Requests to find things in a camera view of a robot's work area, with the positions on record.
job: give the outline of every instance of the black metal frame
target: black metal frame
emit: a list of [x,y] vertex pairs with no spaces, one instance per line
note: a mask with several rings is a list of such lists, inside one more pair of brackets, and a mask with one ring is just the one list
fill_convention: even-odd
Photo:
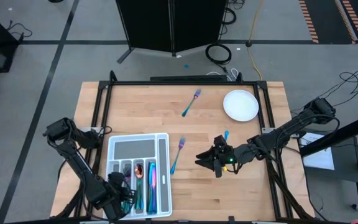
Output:
[[[107,87],[107,95],[106,95],[106,99],[104,102],[104,109],[103,109],[103,116],[102,116],[102,123],[101,126],[104,127],[106,126],[107,123],[107,118],[108,118],[108,111],[109,111],[109,104],[111,101],[111,94],[112,94],[112,88],[114,85],[233,85],[233,86],[252,86],[254,88],[254,95],[256,97],[256,99],[258,100],[258,102],[260,102],[260,95],[259,95],[259,88],[262,89],[263,93],[264,93],[264,100],[265,100],[265,104],[266,104],[266,110],[267,110],[267,116],[268,116],[268,120],[269,120],[269,125],[270,127],[274,127],[274,119],[273,119],[273,113],[272,113],[272,107],[270,104],[270,98],[269,98],[269,92],[267,89],[267,83],[266,81],[256,81],[256,82],[244,82],[242,80],[242,75],[239,75],[240,78],[238,78],[236,80],[236,82],[227,82],[227,81],[212,81],[212,82],[204,82],[204,81],[117,81],[117,78],[114,74],[114,72],[111,71],[110,73],[110,80],[109,81],[100,81],[99,82],[99,86],[98,86],[98,93],[96,95],[96,103],[94,106],[94,111],[93,111],[93,118],[92,118],[92,126],[96,126],[97,125],[97,121],[98,121],[98,115],[99,115],[99,109],[100,109],[100,104],[101,104],[101,97],[103,94],[103,90]],[[265,123],[264,123],[264,116],[263,116],[263,111],[262,111],[262,106],[259,103],[259,112],[258,112],[258,119],[259,119],[259,124],[260,124],[260,131],[262,131],[262,128],[265,127]],[[101,151],[102,151],[102,146],[100,148],[97,149],[96,151],[96,157],[94,160],[94,164],[92,167],[92,170],[94,172],[98,172],[99,170],[99,165],[100,165],[100,158],[101,158]],[[276,155],[277,159],[279,161],[281,161],[281,157],[279,154]],[[91,158],[91,151],[87,151],[86,152],[86,161],[89,162]],[[267,163],[272,163],[271,160],[266,159]],[[284,183],[286,184],[285,181],[285,176],[284,176],[284,170],[281,166],[278,166],[278,171],[280,174],[280,178],[284,181]],[[272,179],[269,179],[269,184],[270,184],[270,189],[271,189],[271,194],[272,194],[272,203],[273,203],[273,209],[274,209],[274,213],[275,213],[275,219],[276,222],[286,222],[286,223],[321,223],[321,224],[342,224],[340,222],[324,222],[324,221],[320,221],[320,220],[301,220],[301,219],[294,219],[292,216],[292,210],[290,208],[290,206],[288,207],[287,204],[289,204],[289,202],[285,199],[285,205],[286,205],[286,211],[287,211],[287,218],[283,218],[281,217],[280,214],[280,205],[278,203],[278,196],[277,196],[277,190],[276,190],[276,186],[275,186],[275,182]],[[76,211],[80,211],[81,209],[81,205],[77,205],[76,207]],[[30,221],[30,222],[19,222],[16,224],[41,224],[41,223],[64,223],[64,224],[71,224],[71,223],[80,223],[83,221],[87,221],[87,220],[91,220],[91,216],[87,215],[85,217],[81,217],[79,212],[75,213],[74,217],[70,217],[70,218],[53,218],[53,219],[48,219],[48,220],[36,220],[36,221]],[[179,222],[179,220],[173,220],[173,221],[151,221],[151,220],[146,220],[146,221],[135,221],[135,220],[129,220],[129,221],[118,221],[116,223],[138,223],[138,224],[144,224],[144,223],[160,223],[160,224],[165,224],[165,223],[173,223],[173,222]],[[188,221],[188,223],[252,223],[249,221],[234,221],[234,217],[228,217],[228,221]]]

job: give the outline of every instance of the utensil organizer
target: utensil organizer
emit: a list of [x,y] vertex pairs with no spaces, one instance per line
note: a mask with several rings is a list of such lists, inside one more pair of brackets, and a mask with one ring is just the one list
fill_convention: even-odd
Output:
[[[147,213],[150,162],[155,163],[157,173],[157,213],[155,214]],[[109,138],[106,180],[110,173],[124,172],[125,168],[130,167],[131,182],[128,184],[132,190],[138,190],[136,189],[137,177],[135,176],[135,167],[137,164],[143,166],[141,189],[143,209],[136,210],[134,204],[128,215],[121,220],[170,216],[172,214],[172,195],[168,134],[133,134],[112,136]]]

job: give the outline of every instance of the wooden table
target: wooden table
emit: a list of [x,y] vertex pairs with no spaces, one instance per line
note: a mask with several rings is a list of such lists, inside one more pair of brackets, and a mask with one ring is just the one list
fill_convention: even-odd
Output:
[[[91,125],[97,94],[97,82],[84,82],[81,87],[74,120],[78,127]],[[193,103],[185,118],[181,113],[191,100],[195,90],[202,89],[201,96]],[[195,164],[195,156],[208,150],[213,139],[229,130],[227,143],[236,147],[247,139],[260,134],[259,120],[241,123],[229,118],[223,110],[223,98],[232,90],[243,89],[253,94],[251,86],[134,86],[114,85],[109,107],[107,125],[112,133],[104,138],[103,155],[99,174],[105,177],[107,141],[111,135],[168,133],[170,138],[170,163],[177,153],[181,136],[186,137],[175,175],[171,176],[173,213],[157,220],[227,220],[233,215],[236,220],[274,220],[270,186],[265,161],[254,159],[244,165],[237,175],[223,172],[220,179],[213,171]],[[282,82],[268,82],[270,103],[276,126],[291,119],[287,97]],[[263,93],[261,104],[266,126],[267,113]],[[99,124],[102,117],[101,103]],[[289,147],[298,149],[295,140]],[[282,160],[287,185],[300,205],[313,215],[305,172],[299,154],[283,150]],[[79,179],[64,166],[57,186],[51,215],[56,215],[77,191]],[[280,189],[277,187],[281,214],[285,209]],[[102,210],[94,211],[101,216]]]

